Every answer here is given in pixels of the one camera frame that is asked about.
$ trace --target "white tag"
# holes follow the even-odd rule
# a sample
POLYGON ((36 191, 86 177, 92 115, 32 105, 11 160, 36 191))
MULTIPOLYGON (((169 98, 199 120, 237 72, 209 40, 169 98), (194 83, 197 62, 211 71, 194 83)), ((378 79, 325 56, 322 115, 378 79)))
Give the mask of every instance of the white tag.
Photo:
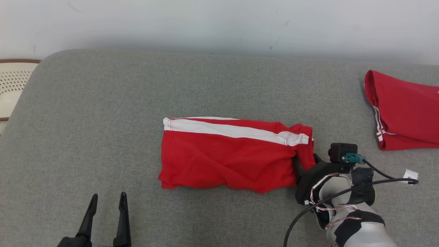
MULTIPOLYGON (((413 178, 417 179, 417 172, 406 169, 406 173, 404 173, 403 178, 413 178)), ((408 181, 400 181, 401 183, 408 184, 408 181)))

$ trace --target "sofa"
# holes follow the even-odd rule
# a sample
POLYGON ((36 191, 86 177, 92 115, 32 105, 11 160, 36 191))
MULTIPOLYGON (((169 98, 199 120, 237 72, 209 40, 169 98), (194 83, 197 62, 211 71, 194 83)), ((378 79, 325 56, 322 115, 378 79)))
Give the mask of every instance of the sofa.
MULTIPOLYGON (((380 151, 364 96, 370 69, 439 86, 439 67, 348 61, 68 50, 44 59, 0 136, 0 246, 56 246, 74 236, 94 193, 94 246, 111 246, 126 192, 133 246, 281 246, 305 207, 295 188, 264 194, 162 189, 164 117, 218 116, 313 128, 314 152, 355 143, 381 171, 419 184, 376 185, 372 208, 401 247, 439 243, 439 150, 380 151)), ((375 180, 383 179, 379 174, 375 180)), ((314 214, 289 246, 328 246, 314 214)))

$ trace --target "white wall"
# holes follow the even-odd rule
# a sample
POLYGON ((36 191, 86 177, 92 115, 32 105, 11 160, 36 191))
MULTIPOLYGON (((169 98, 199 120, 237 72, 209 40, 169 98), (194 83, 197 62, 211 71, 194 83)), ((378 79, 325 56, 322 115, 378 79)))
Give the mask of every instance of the white wall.
POLYGON ((439 1, 0 0, 0 58, 82 47, 439 64, 439 1))

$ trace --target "red garment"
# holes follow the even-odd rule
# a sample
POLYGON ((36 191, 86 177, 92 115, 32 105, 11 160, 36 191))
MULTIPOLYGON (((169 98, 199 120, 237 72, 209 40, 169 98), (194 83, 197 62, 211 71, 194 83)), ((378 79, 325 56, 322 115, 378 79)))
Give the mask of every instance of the red garment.
POLYGON ((364 88, 375 109, 381 150, 439 148, 439 87, 369 70, 364 88))
POLYGON ((313 129, 216 117, 165 118, 162 188, 225 185, 265 193, 295 185, 291 158, 315 165, 313 129))

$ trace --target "black strap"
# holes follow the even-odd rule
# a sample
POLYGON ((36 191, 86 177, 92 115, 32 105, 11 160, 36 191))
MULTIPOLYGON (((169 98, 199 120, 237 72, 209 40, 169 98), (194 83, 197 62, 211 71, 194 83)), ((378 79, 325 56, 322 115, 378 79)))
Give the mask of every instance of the black strap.
MULTIPOLYGON (((358 167, 357 169, 351 171, 352 184, 353 187, 372 183, 372 178, 374 177, 374 170, 368 167, 358 167)), ((360 204, 363 202, 368 202, 370 206, 375 201, 375 191, 371 184, 370 186, 363 186, 359 189, 355 189, 351 192, 349 201, 346 204, 360 204)))
POLYGON ((335 242, 339 247, 343 247, 346 244, 346 241, 360 230, 362 222, 377 222, 385 225, 383 218, 372 212, 355 210, 354 212, 349 213, 347 217, 358 217, 361 219, 346 219, 338 226, 334 234, 335 242))

